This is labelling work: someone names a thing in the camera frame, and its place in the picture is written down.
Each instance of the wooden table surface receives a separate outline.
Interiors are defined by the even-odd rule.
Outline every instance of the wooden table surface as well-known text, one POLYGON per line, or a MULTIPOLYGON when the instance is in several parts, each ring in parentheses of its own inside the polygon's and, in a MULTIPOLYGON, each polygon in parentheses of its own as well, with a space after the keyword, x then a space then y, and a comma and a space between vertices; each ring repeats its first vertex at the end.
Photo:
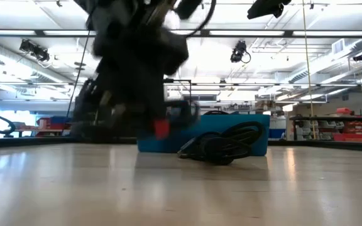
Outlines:
POLYGON ((212 166, 135 145, 0 149, 0 225, 362 225, 362 152, 269 147, 212 166))

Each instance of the ceiling beam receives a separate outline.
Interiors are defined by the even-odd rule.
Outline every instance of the ceiling beam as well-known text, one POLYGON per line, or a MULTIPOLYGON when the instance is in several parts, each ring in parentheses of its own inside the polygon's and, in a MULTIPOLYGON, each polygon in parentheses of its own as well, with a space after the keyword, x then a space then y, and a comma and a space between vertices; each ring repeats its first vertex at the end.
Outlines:
MULTIPOLYGON (((192 30, 172 30, 187 35, 192 30)), ((1 30, 0 37, 20 38, 86 38, 95 37, 96 32, 87 30, 1 30)), ((196 38, 362 38, 362 30, 219 30, 198 32, 196 38)))

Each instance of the blue crate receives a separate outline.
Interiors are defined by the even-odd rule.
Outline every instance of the blue crate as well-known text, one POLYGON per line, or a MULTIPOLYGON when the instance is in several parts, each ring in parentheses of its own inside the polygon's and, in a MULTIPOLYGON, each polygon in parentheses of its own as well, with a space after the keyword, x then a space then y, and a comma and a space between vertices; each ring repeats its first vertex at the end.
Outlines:
POLYGON ((200 121, 196 125, 184 131, 175 132, 167 139, 157 141, 153 136, 138 139, 138 149, 141 152, 176 153, 190 139, 205 132, 224 132, 231 126, 249 121, 260 122, 265 126, 266 131, 262 134, 259 140, 252 145, 253 156, 264 156, 268 148, 270 125, 270 116, 267 115, 230 114, 201 116, 200 121))

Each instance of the ceiling duct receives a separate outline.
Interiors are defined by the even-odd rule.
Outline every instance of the ceiling duct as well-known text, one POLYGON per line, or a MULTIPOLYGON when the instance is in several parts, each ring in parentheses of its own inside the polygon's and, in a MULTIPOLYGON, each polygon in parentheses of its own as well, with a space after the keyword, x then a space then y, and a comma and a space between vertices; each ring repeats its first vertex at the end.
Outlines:
MULTIPOLYGON (((315 74, 339 63, 343 59, 352 58, 359 54, 362 54, 362 39, 355 42, 350 42, 348 39, 339 40, 332 45, 332 51, 327 52, 309 63, 310 72, 311 74, 315 74)), ((304 66, 292 72, 284 82, 295 83, 308 75, 308 68, 304 66)))

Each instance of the ceiling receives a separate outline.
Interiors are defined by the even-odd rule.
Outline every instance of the ceiling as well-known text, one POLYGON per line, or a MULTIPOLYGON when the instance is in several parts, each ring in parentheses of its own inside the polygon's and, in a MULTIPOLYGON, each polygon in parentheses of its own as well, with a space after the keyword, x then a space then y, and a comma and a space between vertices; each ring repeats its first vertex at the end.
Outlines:
MULTIPOLYGON (((253 1, 217 0, 217 6, 208 29, 242 30, 302 30, 304 21, 308 30, 362 30, 362 0, 305 1, 305 19, 302 0, 293 0, 286 6, 279 18, 264 16, 248 20, 247 10, 253 1)), ((15 30, 84 30, 87 14, 73 1, 61 0, 0 0, 0 29, 15 30)), ((204 19, 209 9, 209 1, 199 7, 188 21, 173 25, 181 30, 194 29, 204 19)), ((74 81, 77 73, 75 62, 80 62, 86 46, 81 81, 96 77, 94 70, 99 58, 92 55, 94 38, 31 38, 37 45, 48 48, 51 60, 37 63, 32 56, 19 50, 23 38, 0 37, 0 47, 16 55, 15 60, 23 63, 25 58, 33 64, 33 70, 43 70, 51 77, 61 76, 59 80, 74 81)), ((332 51, 332 44, 340 38, 191 38, 188 40, 189 59, 180 68, 177 78, 191 79, 193 82, 219 82, 221 78, 232 83, 275 83, 284 82, 300 68, 316 61, 332 51), (232 49, 239 40, 244 40, 251 54, 248 64, 231 63, 232 49)), ((362 62, 336 60, 322 70, 319 77, 330 78, 347 72, 362 62)), ((72 91, 70 87, 60 86, 72 91)))

